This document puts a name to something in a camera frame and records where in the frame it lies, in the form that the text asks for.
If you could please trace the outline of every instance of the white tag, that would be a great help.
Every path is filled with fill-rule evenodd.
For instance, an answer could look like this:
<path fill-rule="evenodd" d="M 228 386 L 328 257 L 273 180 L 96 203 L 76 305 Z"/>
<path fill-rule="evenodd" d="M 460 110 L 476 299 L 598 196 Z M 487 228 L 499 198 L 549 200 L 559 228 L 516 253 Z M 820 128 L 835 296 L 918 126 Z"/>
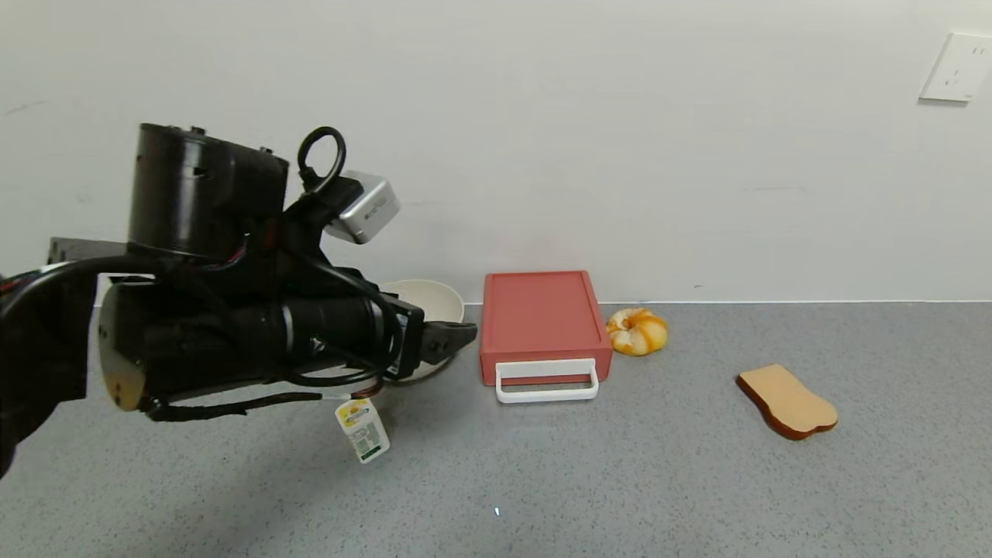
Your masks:
<path fill-rule="evenodd" d="M 389 437 L 370 399 L 346 401 L 334 413 L 341 430 L 351 442 L 358 461 L 368 463 L 386 453 Z"/>

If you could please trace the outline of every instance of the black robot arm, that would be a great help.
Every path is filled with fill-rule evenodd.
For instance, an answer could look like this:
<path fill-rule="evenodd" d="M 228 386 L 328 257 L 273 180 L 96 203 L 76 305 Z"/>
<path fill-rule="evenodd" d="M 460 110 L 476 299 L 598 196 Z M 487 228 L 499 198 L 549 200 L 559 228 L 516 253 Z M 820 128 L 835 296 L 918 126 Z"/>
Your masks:
<path fill-rule="evenodd" d="M 306 157 L 324 136 L 338 158 L 322 177 Z M 305 192 L 283 210 L 289 164 L 270 150 L 143 124 L 128 242 L 54 239 L 55 266 L 0 279 L 0 474 L 56 405 L 85 395 L 100 273 L 115 275 L 96 328 L 107 389 L 121 409 L 153 420 L 321 398 L 297 390 L 175 404 L 260 383 L 369 396 L 471 343 L 476 326 L 425 322 L 422 309 L 321 253 L 324 231 L 365 242 L 399 210 L 384 179 L 341 172 L 344 154 L 333 128 L 308 136 Z"/>

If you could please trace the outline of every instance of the white power outlet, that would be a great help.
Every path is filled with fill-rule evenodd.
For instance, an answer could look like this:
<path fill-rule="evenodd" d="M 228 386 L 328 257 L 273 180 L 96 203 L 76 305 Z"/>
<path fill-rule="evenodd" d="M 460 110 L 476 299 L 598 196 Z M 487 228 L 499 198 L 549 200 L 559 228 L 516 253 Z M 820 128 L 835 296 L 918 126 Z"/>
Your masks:
<path fill-rule="evenodd" d="M 920 98 L 968 102 L 992 69 L 992 37 L 952 33 Z"/>

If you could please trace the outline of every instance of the black cable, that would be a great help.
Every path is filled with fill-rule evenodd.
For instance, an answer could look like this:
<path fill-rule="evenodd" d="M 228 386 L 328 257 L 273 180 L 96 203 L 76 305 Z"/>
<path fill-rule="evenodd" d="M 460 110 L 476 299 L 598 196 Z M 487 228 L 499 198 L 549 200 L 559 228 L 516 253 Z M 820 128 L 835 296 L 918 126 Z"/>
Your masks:
<path fill-rule="evenodd" d="M 230 307 L 227 306 L 224 299 L 220 298 L 217 293 L 214 293 L 203 281 L 182 267 L 172 268 L 162 274 L 161 278 L 199 299 L 203 303 L 203 306 L 220 320 L 225 333 L 232 338 L 229 341 L 232 341 L 245 354 L 258 357 L 258 351 L 255 346 L 248 343 L 247 338 L 241 331 L 241 327 L 234 321 Z"/>
<path fill-rule="evenodd" d="M 389 367 L 396 362 L 396 360 L 400 357 L 400 353 L 403 351 L 403 330 L 400 327 L 400 320 L 397 317 L 396 311 L 393 309 L 392 305 L 386 302 L 386 299 L 384 299 L 382 294 L 378 291 L 361 282 L 359 279 L 335 269 L 334 266 L 297 252 L 291 251 L 289 253 L 291 256 L 299 259 L 303 264 L 309 266 L 313 270 L 319 271 L 331 279 L 344 283 L 351 289 L 357 291 L 359 294 L 367 297 L 373 304 L 378 306 L 379 310 L 382 311 L 383 319 L 386 322 L 387 341 L 390 342 L 391 346 L 388 355 L 381 362 L 379 362 L 379 364 L 359 372 L 354 372 L 345 376 L 327 378 L 306 376 L 292 370 L 285 370 L 284 379 L 296 385 L 303 385 L 307 387 L 338 387 L 371 378 L 380 378 L 382 376 L 395 378 L 395 374 L 389 372 Z"/>
<path fill-rule="evenodd" d="M 327 176 L 321 177 L 313 167 L 307 164 L 307 155 L 310 154 L 310 148 L 313 147 L 313 144 L 327 136 L 334 138 L 334 143 L 337 144 L 337 155 L 334 157 L 334 164 L 331 165 Z M 320 126 L 304 138 L 303 143 L 300 144 L 300 151 L 297 152 L 297 164 L 300 166 L 300 178 L 303 179 L 304 188 L 308 191 L 309 195 L 320 196 L 330 188 L 330 184 L 341 175 L 341 169 L 344 168 L 344 158 L 347 156 L 347 153 L 348 150 L 344 144 L 344 136 L 341 135 L 341 132 L 330 126 Z M 320 180 L 320 182 L 315 186 L 314 183 L 317 180 Z"/>
<path fill-rule="evenodd" d="M 248 240 L 251 237 L 247 232 L 241 240 L 241 246 L 233 254 L 221 263 L 210 263 L 206 265 L 193 266 L 196 271 L 224 271 L 237 265 L 248 253 Z"/>
<path fill-rule="evenodd" d="M 191 420 L 209 420 L 228 415 L 246 416 L 251 409 L 281 405 L 283 403 L 295 403 L 298 401 L 319 401 L 322 398 L 323 396 L 319 393 L 278 393 L 267 397 L 259 397 L 258 399 L 207 407 L 173 406 L 168 402 L 153 399 L 142 411 L 148 415 L 148 418 L 157 422 L 185 422 Z"/>
<path fill-rule="evenodd" d="M 73 261 L 60 265 L 54 269 L 39 273 L 24 286 L 18 288 L 11 295 L 10 300 L 0 310 L 0 328 L 17 309 L 26 304 L 32 297 L 38 296 L 46 287 L 61 280 L 80 276 L 96 275 L 99 273 L 142 273 L 161 275 L 165 266 L 156 260 L 138 258 L 133 255 L 107 256 L 102 258 L 92 258 Z"/>
<path fill-rule="evenodd" d="M 39 271 L 37 269 L 32 269 L 31 271 L 25 271 L 24 273 L 18 273 L 10 277 L 0 275 L 0 291 L 13 290 L 14 287 L 27 281 L 33 275 L 38 275 L 38 273 Z"/>

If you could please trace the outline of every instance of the bread slice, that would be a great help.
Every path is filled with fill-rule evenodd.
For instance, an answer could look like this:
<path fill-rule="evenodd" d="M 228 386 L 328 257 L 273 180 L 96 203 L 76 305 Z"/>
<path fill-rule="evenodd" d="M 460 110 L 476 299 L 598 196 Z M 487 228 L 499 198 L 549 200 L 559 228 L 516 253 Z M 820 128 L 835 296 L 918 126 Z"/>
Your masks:
<path fill-rule="evenodd" d="M 737 376 L 737 385 L 758 405 L 772 430 L 802 440 L 837 426 L 837 410 L 829 401 L 809 391 L 780 364 Z"/>

